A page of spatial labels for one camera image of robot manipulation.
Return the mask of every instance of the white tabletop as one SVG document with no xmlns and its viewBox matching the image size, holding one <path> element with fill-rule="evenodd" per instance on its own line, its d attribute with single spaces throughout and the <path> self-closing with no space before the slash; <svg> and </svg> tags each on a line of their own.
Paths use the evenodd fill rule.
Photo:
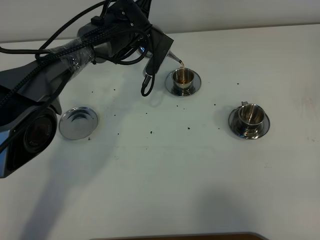
<svg viewBox="0 0 320 240">
<path fill-rule="evenodd" d="M 140 94 L 147 60 L 85 68 L 60 101 L 64 112 L 93 108 L 99 125 L 91 140 L 58 131 L 43 153 L 0 179 L 2 240 L 229 232 L 320 239 L 320 25 L 170 37 L 202 78 L 200 91 L 167 92 L 164 80 L 179 67 L 170 58 L 149 97 Z M 33 59 L 1 54 L 0 70 Z M 241 101 L 266 111 L 266 136 L 230 131 L 228 115 Z"/>
</svg>

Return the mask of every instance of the camera lens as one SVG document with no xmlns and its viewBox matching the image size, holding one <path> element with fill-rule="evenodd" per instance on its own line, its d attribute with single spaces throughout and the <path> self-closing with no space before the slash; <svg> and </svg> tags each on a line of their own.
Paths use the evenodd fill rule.
<svg viewBox="0 0 320 240">
<path fill-rule="evenodd" d="M 29 153 L 43 151 L 55 135 L 56 123 L 49 115 L 36 119 L 25 131 L 24 148 Z"/>
</svg>

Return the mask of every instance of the white wall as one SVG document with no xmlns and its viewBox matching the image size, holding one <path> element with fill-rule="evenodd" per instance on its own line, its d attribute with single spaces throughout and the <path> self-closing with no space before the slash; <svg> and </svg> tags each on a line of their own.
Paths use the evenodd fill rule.
<svg viewBox="0 0 320 240">
<path fill-rule="evenodd" d="M 1 0 L 0 42 L 50 37 L 82 10 L 101 0 Z M 62 37 L 74 37 L 83 17 Z M 165 32 L 320 22 L 320 0 L 153 0 L 151 23 Z"/>
</svg>

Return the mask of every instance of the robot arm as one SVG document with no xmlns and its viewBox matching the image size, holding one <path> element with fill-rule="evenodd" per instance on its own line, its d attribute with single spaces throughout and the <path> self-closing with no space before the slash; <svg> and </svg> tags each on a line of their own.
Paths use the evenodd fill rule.
<svg viewBox="0 0 320 240">
<path fill-rule="evenodd" d="M 173 43 L 150 24 L 151 0 L 107 0 L 88 9 L 102 5 L 101 15 L 81 27 L 78 38 L 64 46 L 45 49 L 67 24 L 39 50 L 0 48 L 0 53 L 36 56 L 35 61 L 25 66 L 0 72 L 0 178 L 20 168 L 50 144 L 57 129 L 56 114 L 62 113 L 58 95 L 87 64 L 105 61 L 135 64 L 150 51 L 152 57 L 143 73 L 141 93 L 147 96 L 151 92 L 155 74 Z M 123 61 L 140 47 L 145 51 L 139 58 Z M 145 93 L 150 80 L 151 87 Z"/>
</svg>

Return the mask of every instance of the metal saucer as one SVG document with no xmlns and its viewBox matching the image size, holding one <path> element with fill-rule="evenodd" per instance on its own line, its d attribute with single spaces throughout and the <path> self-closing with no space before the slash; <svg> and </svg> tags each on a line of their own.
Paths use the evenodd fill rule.
<svg viewBox="0 0 320 240">
<path fill-rule="evenodd" d="M 195 71 L 191 70 L 193 72 L 193 81 L 192 85 L 188 89 L 183 89 L 180 87 L 177 87 L 174 84 L 172 75 L 175 73 L 176 70 L 172 71 L 165 80 L 165 87 L 166 89 L 173 95 L 178 97 L 187 97 L 192 94 L 195 94 L 201 87 L 201 78 Z"/>
<path fill-rule="evenodd" d="M 59 121 L 62 136 L 71 140 L 88 137 L 98 125 L 98 116 L 89 107 L 74 107 L 68 110 Z"/>
<path fill-rule="evenodd" d="M 262 127 L 249 129 L 241 126 L 240 124 L 238 115 L 240 108 L 241 106 L 237 107 L 229 115 L 228 123 L 231 131 L 242 139 L 259 139 L 266 135 L 270 129 L 270 119 L 268 115 L 265 114 L 265 118 L 262 121 Z"/>
</svg>

